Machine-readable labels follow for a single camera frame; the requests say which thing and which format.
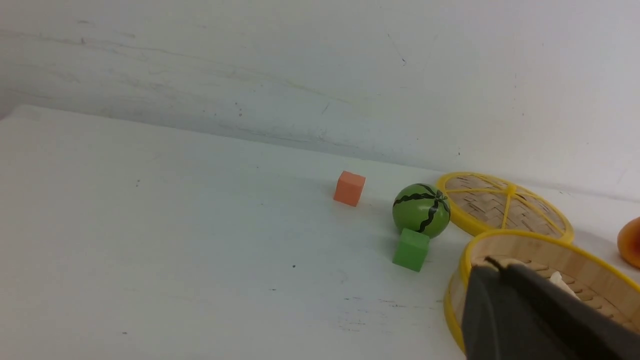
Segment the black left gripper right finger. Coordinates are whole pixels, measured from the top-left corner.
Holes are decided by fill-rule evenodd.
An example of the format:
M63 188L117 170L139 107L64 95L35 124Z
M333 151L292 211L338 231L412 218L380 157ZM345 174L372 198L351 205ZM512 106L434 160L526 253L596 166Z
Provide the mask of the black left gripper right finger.
M579 360L637 360L639 335L585 305L523 265L502 269L503 280Z

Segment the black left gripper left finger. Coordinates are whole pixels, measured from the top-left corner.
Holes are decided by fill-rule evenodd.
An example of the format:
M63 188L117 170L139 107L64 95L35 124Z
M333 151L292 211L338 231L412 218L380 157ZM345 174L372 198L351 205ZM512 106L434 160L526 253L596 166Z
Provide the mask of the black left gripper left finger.
M519 262L492 256L468 279L462 342L468 360L553 360L548 321L556 286Z

